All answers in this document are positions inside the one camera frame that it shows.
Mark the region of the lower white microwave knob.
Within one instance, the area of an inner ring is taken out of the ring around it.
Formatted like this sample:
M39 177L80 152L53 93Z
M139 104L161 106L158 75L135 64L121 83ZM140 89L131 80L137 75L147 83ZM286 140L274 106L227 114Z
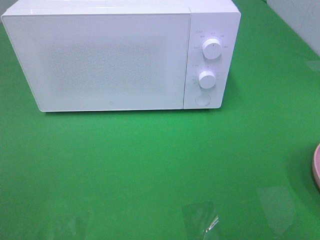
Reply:
M215 74L210 70L202 71L198 76L198 83L202 89L211 89L216 85Z

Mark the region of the white microwave oven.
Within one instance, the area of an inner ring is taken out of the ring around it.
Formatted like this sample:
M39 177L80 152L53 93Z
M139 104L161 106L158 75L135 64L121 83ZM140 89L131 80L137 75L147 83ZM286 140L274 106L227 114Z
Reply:
M4 16L146 14L190 15L183 107L170 110L220 108L241 21L241 12L231 0L19 0L2 14L1 21L4 25ZM220 40L222 53L209 60L203 55L202 44L212 37ZM214 87L200 87L203 71L214 73ZM196 103L201 94L210 95L208 105Z

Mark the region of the white microwave door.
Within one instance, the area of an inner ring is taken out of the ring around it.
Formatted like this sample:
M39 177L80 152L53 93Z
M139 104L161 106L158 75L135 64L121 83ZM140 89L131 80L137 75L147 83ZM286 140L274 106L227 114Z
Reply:
M182 109L189 14L6 15L43 112Z

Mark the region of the round white door button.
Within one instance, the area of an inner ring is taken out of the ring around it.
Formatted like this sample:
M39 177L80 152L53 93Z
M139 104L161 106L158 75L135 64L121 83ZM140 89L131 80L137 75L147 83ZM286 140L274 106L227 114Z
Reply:
M195 98L195 102L199 106L207 106L211 102L211 97L207 93L203 93Z

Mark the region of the white microwave knob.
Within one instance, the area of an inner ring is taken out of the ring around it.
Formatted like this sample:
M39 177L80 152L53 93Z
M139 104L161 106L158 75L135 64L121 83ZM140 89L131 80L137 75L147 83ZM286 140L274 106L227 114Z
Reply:
M202 71L198 76L198 83L202 89L211 89L216 85L215 74L210 70Z
M222 54L222 43L216 37L211 37L202 43L203 56L208 60L215 60Z

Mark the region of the pink round plate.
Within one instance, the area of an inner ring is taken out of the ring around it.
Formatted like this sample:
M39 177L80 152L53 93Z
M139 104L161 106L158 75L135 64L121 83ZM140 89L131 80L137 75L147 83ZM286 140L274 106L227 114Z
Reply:
M314 150L311 162L312 178L317 188L320 191L320 144Z

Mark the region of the upper white microwave knob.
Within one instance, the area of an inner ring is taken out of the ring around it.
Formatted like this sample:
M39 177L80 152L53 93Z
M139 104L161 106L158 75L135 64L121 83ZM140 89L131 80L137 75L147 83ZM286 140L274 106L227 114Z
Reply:
M222 43L216 37L211 37L202 43L203 56L208 60L215 60L222 54Z

